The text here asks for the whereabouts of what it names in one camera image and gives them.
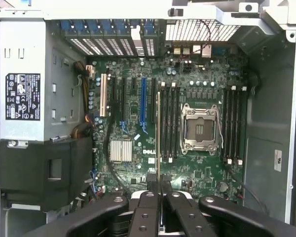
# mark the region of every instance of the blue pcie slot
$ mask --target blue pcie slot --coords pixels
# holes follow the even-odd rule
[[[114,20],[117,32],[121,35],[126,34],[125,20]]]
[[[155,35],[154,27],[153,27],[153,20],[148,19],[144,25],[146,35]]]
[[[113,33],[113,29],[112,29],[110,20],[100,20],[100,22],[101,22],[103,30],[105,31],[106,34]]]
[[[60,20],[60,26],[65,32],[72,31],[71,22],[69,20]]]
[[[82,20],[72,20],[72,22],[74,23],[74,28],[76,31],[78,32],[85,31],[84,23]]]
[[[90,31],[99,32],[98,24],[95,20],[85,20]]]
[[[143,132],[148,134],[146,131],[146,102],[147,102],[147,85],[146,78],[142,78],[142,93],[141,93],[141,104],[140,104],[140,121],[139,125],[143,128]]]

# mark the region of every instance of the motherboard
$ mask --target motherboard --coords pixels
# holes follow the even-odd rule
[[[166,175],[174,190],[192,197],[239,200],[247,106],[247,57],[213,49],[210,57],[91,58],[89,114],[94,124],[97,187],[120,192],[103,151],[109,121],[108,154],[118,179],[131,191],[144,190],[151,175]]]

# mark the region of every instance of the heatsink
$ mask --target heatsink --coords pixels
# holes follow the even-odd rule
[[[132,141],[111,141],[111,162],[131,162],[132,155]]]
[[[228,41],[239,28],[217,20],[177,20],[167,22],[166,41]]]

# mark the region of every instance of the white label sticker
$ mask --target white label sticker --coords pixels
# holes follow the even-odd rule
[[[281,172],[282,169],[282,151],[280,150],[275,150],[274,169],[279,172]]]
[[[140,138],[140,135],[139,135],[139,134],[137,134],[137,135],[134,137],[134,140],[137,141],[138,138]]]
[[[148,158],[148,164],[154,164],[154,158]]]

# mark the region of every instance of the black pcie slot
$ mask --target black pcie slot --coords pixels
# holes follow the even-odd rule
[[[167,141],[167,115],[168,115],[168,97],[169,91],[166,87],[161,89],[162,92],[162,118],[161,118],[161,155],[164,158],[166,155]]]
[[[150,102],[150,119],[151,123],[156,123],[156,78],[151,80],[151,102]]]
[[[171,137],[171,155],[172,158],[177,157],[177,135],[178,135],[178,111],[179,111],[179,89],[176,87],[174,89],[174,99],[173,99],[173,122],[172,122],[172,137]]]
[[[229,97],[230,97],[230,91],[224,90],[223,91],[223,140],[224,140],[224,146],[223,146],[223,153],[222,157],[224,159],[227,158],[228,154],[228,138],[229,138],[229,113],[230,113],[230,107],[229,107]]]
[[[111,100],[117,101],[117,79],[116,77],[111,78]]]
[[[234,157],[239,158],[240,156],[240,133],[241,133],[241,91],[237,91],[236,94],[237,113],[236,113],[236,127],[235,127],[235,151]]]
[[[166,151],[167,151],[167,160],[169,158],[172,158],[172,144],[171,144],[171,138],[172,138],[172,124],[173,124],[173,101],[174,101],[174,89],[173,87],[168,87],[167,90],[169,90],[169,100],[168,100],[168,118],[167,118],[167,143],[166,143]]]
[[[230,117],[229,117],[229,127],[230,127],[230,132],[229,132],[229,151],[228,151],[228,157],[232,158],[233,155],[233,149],[234,149],[234,121],[235,121],[235,91],[233,90],[231,92],[230,96],[230,105],[231,105],[231,110],[230,110]]]
[[[121,90],[121,116],[122,116],[122,121],[125,121],[126,118],[126,112],[125,112],[125,103],[126,103],[126,90],[127,90],[127,79],[123,78],[122,79],[122,90]]]

